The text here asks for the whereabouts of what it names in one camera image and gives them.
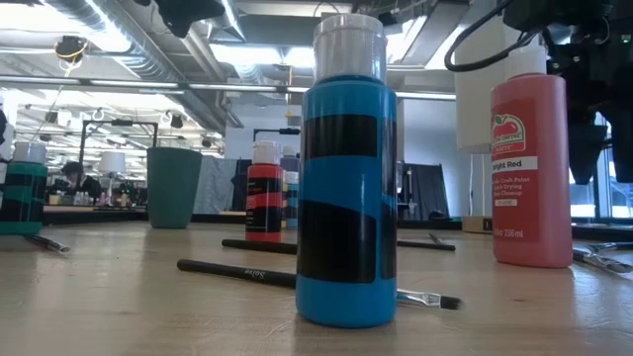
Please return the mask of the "grey fabric cover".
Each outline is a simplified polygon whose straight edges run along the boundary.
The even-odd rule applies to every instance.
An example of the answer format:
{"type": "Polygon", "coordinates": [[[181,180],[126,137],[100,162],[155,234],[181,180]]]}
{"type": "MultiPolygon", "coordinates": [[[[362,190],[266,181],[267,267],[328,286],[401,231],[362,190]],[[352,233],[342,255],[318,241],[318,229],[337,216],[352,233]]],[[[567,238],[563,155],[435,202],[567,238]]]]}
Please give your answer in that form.
{"type": "Polygon", "coordinates": [[[194,204],[195,215],[219,215],[232,206],[235,159],[204,156],[194,204]]]}

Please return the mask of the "dark-framed window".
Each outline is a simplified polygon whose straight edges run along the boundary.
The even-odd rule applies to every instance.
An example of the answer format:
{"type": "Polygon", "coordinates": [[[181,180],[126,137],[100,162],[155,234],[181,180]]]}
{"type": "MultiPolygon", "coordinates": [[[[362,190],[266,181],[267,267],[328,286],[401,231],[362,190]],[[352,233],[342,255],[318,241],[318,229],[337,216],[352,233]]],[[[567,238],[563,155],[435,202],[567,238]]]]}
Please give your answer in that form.
{"type": "Polygon", "coordinates": [[[619,183],[612,153],[612,114],[616,109],[633,111],[615,103],[594,105],[581,111],[595,113],[595,123],[607,126],[604,147],[587,185],[577,185],[570,169],[571,213],[590,220],[633,220],[633,183],[619,183]]]}

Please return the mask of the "long linear ceiling light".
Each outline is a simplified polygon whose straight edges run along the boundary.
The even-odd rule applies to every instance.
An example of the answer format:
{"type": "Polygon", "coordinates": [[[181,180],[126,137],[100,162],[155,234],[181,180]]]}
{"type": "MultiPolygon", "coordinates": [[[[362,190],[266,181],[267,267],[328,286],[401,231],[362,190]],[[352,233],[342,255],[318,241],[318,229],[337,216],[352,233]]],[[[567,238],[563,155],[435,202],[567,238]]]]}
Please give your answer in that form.
{"type": "Polygon", "coordinates": [[[66,86],[66,87],[95,87],[130,89],[142,93],[176,94],[185,91],[223,91],[239,93],[275,93],[275,94],[304,94],[308,87],[288,85],[252,85],[228,83],[185,83],[185,82],[155,82],[119,79],[91,79],[70,77],[41,77],[0,74],[0,86],[31,85],[37,87],[66,86]]]}

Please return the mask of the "silver spiral air duct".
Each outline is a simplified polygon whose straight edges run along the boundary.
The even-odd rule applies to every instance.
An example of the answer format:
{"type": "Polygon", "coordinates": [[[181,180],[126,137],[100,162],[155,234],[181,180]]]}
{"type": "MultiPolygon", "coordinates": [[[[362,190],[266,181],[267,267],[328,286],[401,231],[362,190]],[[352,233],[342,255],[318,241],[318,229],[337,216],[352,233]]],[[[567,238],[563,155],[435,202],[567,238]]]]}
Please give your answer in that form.
{"type": "Polygon", "coordinates": [[[235,69],[242,82],[253,85],[263,85],[265,79],[258,64],[253,63],[246,53],[246,49],[238,49],[235,44],[245,44],[246,37],[238,22],[238,12],[232,0],[217,0],[225,9],[225,12],[217,20],[217,26],[221,28],[231,41],[224,45],[222,53],[224,58],[235,69]]]}

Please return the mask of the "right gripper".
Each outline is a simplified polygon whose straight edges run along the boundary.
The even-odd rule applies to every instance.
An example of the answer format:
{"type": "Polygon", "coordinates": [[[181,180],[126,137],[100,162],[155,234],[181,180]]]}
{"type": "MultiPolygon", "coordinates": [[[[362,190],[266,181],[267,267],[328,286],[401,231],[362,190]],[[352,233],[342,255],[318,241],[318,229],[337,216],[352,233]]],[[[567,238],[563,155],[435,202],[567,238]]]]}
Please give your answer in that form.
{"type": "MultiPolygon", "coordinates": [[[[633,0],[510,0],[503,22],[540,33],[548,72],[566,80],[569,104],[620,108],[612,114],[616,180],[633,183],[633,0]]],[[[577,185],[589,183],[606,135],[595,113],[568,115],[569,163],[577,185]]]]}

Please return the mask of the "dark green plastic cup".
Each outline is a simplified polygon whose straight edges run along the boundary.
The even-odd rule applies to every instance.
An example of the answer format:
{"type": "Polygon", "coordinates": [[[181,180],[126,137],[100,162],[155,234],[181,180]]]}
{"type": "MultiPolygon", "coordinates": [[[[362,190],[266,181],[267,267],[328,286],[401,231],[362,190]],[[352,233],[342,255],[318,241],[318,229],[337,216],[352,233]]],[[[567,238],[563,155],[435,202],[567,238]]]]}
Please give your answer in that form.
{"type": "Polygon", "coordinates": [[[203,155],[191,149],[147,150],[147,213],[159,229],[184,229],[193,216],[203,155]]]}

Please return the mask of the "distant cluttered workbench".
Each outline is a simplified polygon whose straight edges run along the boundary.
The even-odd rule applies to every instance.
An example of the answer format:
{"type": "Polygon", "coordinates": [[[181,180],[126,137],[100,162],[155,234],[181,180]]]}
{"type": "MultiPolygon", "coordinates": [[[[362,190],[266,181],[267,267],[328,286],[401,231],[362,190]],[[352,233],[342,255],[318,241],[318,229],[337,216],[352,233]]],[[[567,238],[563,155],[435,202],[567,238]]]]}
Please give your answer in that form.
{"type": "Polygon", "coordinates": [[[128,194],[110,197],[102,193],[98,198],[92,199],[86,192],[68,193],[67,191],[56,190],[46,196],[44,211],[46,213],[145,212],[146,206],[138,205],[128,194]]]}

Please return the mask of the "distant white-shade lamp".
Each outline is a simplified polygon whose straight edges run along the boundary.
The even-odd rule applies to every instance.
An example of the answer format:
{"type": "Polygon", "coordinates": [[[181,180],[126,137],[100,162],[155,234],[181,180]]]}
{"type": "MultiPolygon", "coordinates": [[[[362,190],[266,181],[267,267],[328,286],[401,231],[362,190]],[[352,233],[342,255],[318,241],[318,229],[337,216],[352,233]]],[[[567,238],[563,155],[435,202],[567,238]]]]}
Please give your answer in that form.
{"type": "Polygon", "coordinates": [[[98,171],[108,177],[107,199],[112,200],[114,179],[117,174],[127,172],[126,156],[123,152],[105,151],[102,153],[98,171]]]}

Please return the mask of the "small blue striped paint bottle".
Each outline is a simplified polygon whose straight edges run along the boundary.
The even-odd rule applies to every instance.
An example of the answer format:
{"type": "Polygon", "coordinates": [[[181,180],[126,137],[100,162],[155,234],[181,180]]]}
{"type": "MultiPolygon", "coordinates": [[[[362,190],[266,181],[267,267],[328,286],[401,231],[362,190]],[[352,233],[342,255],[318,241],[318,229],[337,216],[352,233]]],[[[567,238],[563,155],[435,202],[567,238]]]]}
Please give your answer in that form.
{"type": "Polygon", "coordinates": [[[298,228],[299,215],[299,173],[294,171],[285,172],[286,189],[286,228],[298,228]]]}
{"type": "Polygon", "coordinates": [[[360,14],[315,29],[303,96],[296,306],[322,325],[374,327],[397,302],[397,98],[382,23],[360,14]]]}

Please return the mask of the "black fabric backdrop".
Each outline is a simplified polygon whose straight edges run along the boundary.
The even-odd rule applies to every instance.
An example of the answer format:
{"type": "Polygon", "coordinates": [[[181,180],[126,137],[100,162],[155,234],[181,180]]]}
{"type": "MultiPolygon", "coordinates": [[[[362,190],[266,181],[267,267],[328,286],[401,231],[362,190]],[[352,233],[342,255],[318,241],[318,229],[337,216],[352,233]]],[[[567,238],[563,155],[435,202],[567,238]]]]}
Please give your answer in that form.
{"type": "Polygon", "coordinates": [[[400,221],[447,221],[450,217],[442,165],[404,163],[404,201],[415,204],[400,221]]]}

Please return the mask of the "small teal striped paint bottle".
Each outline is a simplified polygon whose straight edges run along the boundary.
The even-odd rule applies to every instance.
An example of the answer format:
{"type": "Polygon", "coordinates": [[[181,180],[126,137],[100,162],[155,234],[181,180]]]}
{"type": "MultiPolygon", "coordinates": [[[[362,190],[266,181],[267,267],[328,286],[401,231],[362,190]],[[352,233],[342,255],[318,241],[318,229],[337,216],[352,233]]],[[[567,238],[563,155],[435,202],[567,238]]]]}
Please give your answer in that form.
{"type": "Polygon", "coordinates": [[[46,148],[17,141],[0,184],[0,235],[38,234],[43,226],[47,167],[46,148]]]}

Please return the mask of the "black metal frame stand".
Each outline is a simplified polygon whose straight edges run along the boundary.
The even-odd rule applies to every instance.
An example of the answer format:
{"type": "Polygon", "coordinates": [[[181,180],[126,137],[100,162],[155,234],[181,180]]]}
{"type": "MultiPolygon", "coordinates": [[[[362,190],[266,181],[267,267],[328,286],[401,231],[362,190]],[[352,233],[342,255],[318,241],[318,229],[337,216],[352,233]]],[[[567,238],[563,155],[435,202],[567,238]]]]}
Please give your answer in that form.
{"type": "Polygon", "coordinates": [[[158,141],[158,123],[156,122],[135,122],[132,120],[123,120],[123,119],[112,119],[112,120],[104,120],[104,121],[96,121],[96,120],[88,120],[82,122],[82,131],[81,131],[81,139],[79,146],[79,155],[78,162],[83,165],[85,149],[86,149],[86,140],[89,136],[88,127],[90,125],[96,125],[98,128],[101,128],[103,125],[110,125],[113,127],[133,127],[133,126],[141,126],[141,127],[152,127],[153,132],[149,135],[151,137],[151,146],[156,147],[158,141]]]}

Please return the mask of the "clear plastic bin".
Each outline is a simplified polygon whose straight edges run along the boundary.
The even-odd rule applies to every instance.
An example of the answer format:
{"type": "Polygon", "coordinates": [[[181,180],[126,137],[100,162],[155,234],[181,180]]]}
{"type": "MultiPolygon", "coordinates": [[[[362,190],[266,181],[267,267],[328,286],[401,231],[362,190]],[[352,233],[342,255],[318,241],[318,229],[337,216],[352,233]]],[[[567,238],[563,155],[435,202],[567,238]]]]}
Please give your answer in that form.
{"type": "Polygon", "coordinates": [[[403,184],[405,178],[409,178],[410,173],[405,173],[404,163],[402,161],[397,162],[397,193],[395,197],[398,199],[398,219],[403,220],[406,212],[410,208],[414,208],[415,204],[408,204],[404,201],[405,194],[403,193],[403,184]]]}

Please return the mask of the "table lamp white shade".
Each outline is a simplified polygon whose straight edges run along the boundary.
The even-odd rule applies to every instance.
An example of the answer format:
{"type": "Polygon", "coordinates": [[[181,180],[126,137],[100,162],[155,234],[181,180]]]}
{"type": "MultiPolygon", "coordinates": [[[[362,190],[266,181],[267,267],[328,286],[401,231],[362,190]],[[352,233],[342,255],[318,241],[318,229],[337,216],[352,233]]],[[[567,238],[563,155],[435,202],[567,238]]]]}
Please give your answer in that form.
{"type": "MultiPolygon", "coordinates": [[[[491,56],[519,37],[519,31],[496,16],[465,39],[455,52],[455,62],[470,63],[491,56]]],[[[492,89],[505,80],[547,71],[546,50],[539,39],[513,51],[508,58],[476,71],[455,75],[457,148],[466,156],[469,208],[462,229],[492,232],[492,89]]]]}

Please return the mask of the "person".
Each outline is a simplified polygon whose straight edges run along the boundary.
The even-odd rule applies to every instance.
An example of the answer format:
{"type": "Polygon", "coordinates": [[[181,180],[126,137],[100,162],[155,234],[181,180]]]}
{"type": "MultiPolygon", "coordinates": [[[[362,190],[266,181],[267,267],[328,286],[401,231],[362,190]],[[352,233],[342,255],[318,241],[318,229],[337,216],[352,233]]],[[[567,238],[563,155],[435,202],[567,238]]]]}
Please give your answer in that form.
{"type": "Polygon", "coordinates": [[[61,168],[61,172],[68,181],[68,188],[72,193],[87,193],[93,202],[101,197],[101,184],[84,172],[81,163],[69,161],[61,168]]]}

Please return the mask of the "large bright red paint bottle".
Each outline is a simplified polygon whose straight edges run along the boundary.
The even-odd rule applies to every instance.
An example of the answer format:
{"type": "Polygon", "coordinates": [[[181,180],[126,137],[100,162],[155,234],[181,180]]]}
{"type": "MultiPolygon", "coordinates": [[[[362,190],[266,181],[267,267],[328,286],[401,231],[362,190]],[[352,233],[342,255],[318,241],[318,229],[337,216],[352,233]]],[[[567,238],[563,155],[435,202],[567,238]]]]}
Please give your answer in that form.
{"type": "Polygon", "coordinates": [[[567,268],[573,262],[566,82],[546,50],[513,51],[492,91],[492,199],[498,262],[567,268]]]}

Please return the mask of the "small red striped paint bottle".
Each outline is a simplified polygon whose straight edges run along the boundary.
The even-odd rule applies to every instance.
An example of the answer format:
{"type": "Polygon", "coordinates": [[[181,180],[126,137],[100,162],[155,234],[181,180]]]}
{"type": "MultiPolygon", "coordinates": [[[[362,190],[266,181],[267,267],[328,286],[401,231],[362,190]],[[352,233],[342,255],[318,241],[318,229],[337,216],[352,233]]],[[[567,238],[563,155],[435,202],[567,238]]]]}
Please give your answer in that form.
{"type": "Polygon", "coordinates": [[[281,241],[282,153],[282,145],[276,141],[259,140],[253,144],[246,185],[245,238],[249,241],[281,241]]]}

